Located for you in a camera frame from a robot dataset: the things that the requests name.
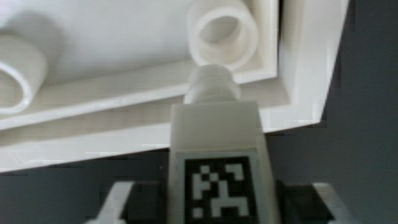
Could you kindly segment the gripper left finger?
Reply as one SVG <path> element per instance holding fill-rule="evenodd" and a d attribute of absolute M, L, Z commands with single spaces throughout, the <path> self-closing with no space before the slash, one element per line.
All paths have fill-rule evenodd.
<path fill-rule="evenodd" d="M 162 182 L 117 181 L 98 214 L 84 224 L 165 224 Z"/>

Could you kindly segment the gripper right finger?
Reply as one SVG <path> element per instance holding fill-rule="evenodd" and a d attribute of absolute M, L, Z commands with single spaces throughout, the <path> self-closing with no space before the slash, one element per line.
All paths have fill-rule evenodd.
<path fill-rule="evenodd" d="M 354 215 L 329 183 L 277 181 L 276 190 L 283 224 L 354 224 Z"/>

